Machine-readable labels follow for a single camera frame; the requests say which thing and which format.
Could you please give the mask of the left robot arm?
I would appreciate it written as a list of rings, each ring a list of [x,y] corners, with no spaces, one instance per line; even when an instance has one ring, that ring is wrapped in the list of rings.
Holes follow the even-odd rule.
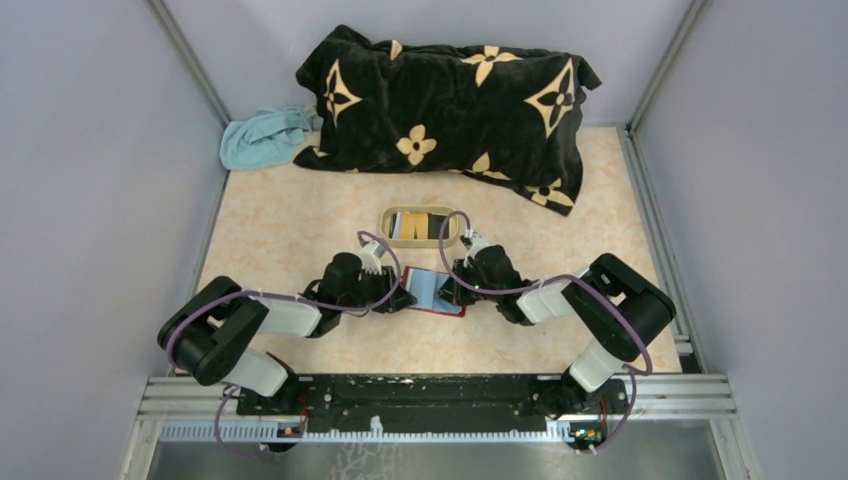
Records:
[[[173,366],[199,384],[247,388],[285,414],[300,399],[295,373],[274,355],[252,349],[255,336],[317,339],[337,327],[344,313],[395,313],[415,301],[395,269],[376,255],[342,252],[295,296],[247,290],[218,276],[165,322],[157,343]]]

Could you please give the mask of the red leather card holder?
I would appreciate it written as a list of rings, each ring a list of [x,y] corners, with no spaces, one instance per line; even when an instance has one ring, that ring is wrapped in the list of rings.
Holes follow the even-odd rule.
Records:
[[[416,298],[410,309],[449,317],[464,317],[465,307],[453,305],[439,296],[439,290],[449,279],[450,276],[445,272],[407,267],[403,285]]]

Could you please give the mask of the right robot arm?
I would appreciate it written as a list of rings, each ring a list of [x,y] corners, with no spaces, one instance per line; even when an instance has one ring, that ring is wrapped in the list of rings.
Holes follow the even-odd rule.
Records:
[[[523,326],[577,316],[593,340],[561,380],[564,401],[576,412],[599,403],[602,386],[644,355],[677,314],[667,294],[612,253],[578,275],[533,282],[500,245],[455,260],[438,297],[455,306],[491,301],[507,321]]]

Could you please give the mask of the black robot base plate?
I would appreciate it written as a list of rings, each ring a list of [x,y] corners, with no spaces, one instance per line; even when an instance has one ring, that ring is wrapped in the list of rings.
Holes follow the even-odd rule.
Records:
[[[238,394],[242,416],[292,415],[309,433],[363,433],[374,418],[391,434],[541,433],[563,415],[624,413],[621,380],[592,394],[565,394],[560,376],[531,374],[379,376],[315,374],[272,397]]]

